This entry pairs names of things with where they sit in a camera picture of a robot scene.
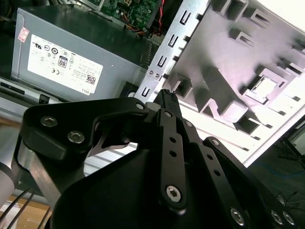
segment sticker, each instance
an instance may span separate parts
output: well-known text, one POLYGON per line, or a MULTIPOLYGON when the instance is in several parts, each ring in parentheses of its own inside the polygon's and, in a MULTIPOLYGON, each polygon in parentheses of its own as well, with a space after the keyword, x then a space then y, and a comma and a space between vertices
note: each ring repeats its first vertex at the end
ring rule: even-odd
POLYGON ((30 31, 28 31, 26 28, 22 28, 21 30, 20 30, 20 33, 19 33, 19 35, 18 35, 18 40, 20 40, 21 42, 25 42, 25 40, 27 39, 27 37, 28 37, 28 34, 29 34, 29 32, 30 31))
POLYGON ((31 36, 28 71, 90 95, 103 66, 38 36, 31 36))

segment circuit board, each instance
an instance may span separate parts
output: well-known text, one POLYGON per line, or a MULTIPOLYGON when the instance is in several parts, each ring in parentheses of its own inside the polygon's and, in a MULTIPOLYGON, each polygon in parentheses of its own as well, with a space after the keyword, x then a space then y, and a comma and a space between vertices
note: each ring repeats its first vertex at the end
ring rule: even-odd
MULTIPOLYGON (((99 5, 101 0, 90 0, 99 5)), ((158 11, 159 0, 105 0, 101 12, 124 22, 123 15, 127 15, 129 23, 141 30, 149 28, 152 17, 158 11)))

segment bolt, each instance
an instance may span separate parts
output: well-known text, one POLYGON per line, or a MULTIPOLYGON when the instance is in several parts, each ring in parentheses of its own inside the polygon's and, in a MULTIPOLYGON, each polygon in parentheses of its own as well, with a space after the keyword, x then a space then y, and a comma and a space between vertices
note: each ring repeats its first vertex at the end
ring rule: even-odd
POLYGON ((283 224, 281 217, 275 211, 271 211, 271 215, 278 224, 280 224, 280 225, 283 224))
POLYGON ((291 225, 295 224, 294 220, 286 212, 283 211, 283 215, 284 215, 284 218, 288 221, 288 223, 290 223, 291 225))
POLYGON ((193 127, 193 124, 191 124, 189 121, 185 121, 185 124, 186 124, 188 127, 193 127))
POLYGON ((54 127, 57 125, 57 120, 51 116, 44 116, 40 120, 41 124, 46 127, 54 127))
POLYGON ((216 139, 212 139, 212 142, 215 146, 219 146, 219 142, 216 139))
POLYGON ((136 106, 141 109, 141 110, 144 110, 144 106, 142 104, 136 104, 136 106))
POLYGON ((167 111, 165 111, 164 113, 165 113, 166 116, 172 117, 172 114, 171 114, 171 113, 169 113, 169 112, 167 112, 167 111))
POLYGON ((243 218, 242 214, 240 214, 239 211, 234 209, 234 208, 231 208, 230 212, 231 212, 231 216, 235 220, 235 222, 239 226, 243 226, 244 225, 244 218, 243 218))
POLYGON ((166 194, 171 199, 172 202, 179 202, 181 200, 181 194, 175 186, 169 185, 166 188, 166 194))
POLYGON ((71 131, 68 133, 68 139, 70 142, 80 144, 85 140, 85 136, 79 131, 71 131))

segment wire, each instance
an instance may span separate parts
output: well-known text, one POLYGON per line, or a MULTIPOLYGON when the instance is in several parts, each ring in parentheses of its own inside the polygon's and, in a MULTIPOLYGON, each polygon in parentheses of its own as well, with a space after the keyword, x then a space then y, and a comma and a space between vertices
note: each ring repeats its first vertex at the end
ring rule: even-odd
POLYGON ((162 0, 160 9, 159 9, 159 32, 162 32, 162 17, 163 17, 163 6, 164 6, 165 0, 162 0))
POLYGON ((295 196, 297 194, 297 191, 295 191, 290 197, 288 197, 288 199, 285 201, 285 206, 288 202, 289 199, 291 199, 291 197, 295 196))
POLYGON ((25 202, 25 204, 22 206, 22 208, 19 210, 19 212, 16 214, 16 216, 13 218, 13 220, 10 222, 10 224, 7 226, 6 229, 11 229, 11 227, 14 225, 14 223, 16 222, 16 220, 19 218, 19 216, 21 215, 21 213, 25 210, 25 208, 27 207, 27 205, 29 204, 29 202, 32 200, 34 196, 34 193, 32 193, 30 195, 30 197, 28 198, 27 202, 25 202))
POLYGON ((305 201, 305 199, 290 201, 290 202, 287 202, 287 204, 299 203, 299 202, 303 202, 303 201, 305 201))
POLYGON ((42 220, 41 220, 37 229, 42 229, 42 226, 43 226, 44 222, 46 221, 50 211, 51 211, 51 207, 47 210, 46 214, 43 216, 43 218, 42 218, 42 220))
POLYGON ((25 190, 24 192, 22 192, 19 196, 17 196, 16 199, 14 199, 14 201, 8 206, 8 208, 4 211, 4 213, 1 215, 0 217, 0 225, 2 223, 2 221, 4 220, 4 218, 6 217, 6 215, 9 213, 9 211, 13 208, 13 206, 15 206, 15 204, 25 195, 27 194, 29 191, 29 188, 27 190, 25 190))
POLYGON ((280 177, 284 177, 284 178, 296 177, 296 176, 304 175, 304 174, 305 174, 305 171, 303 171, 303 172, 299 172, 299 173, 295 173, 295 174, 283 175, 283 174, 280 174, 280 173, 274 171, 272 168, 270 168, 268 165, 265 165, 264 163, 255 162, 254 164, 255 164, 255 165, 259 165, 259 166, 264 167, 265 169, 267 169, 267 170, 268 170, 270 173, 272 173, 273 175, 280 176, 280 177))

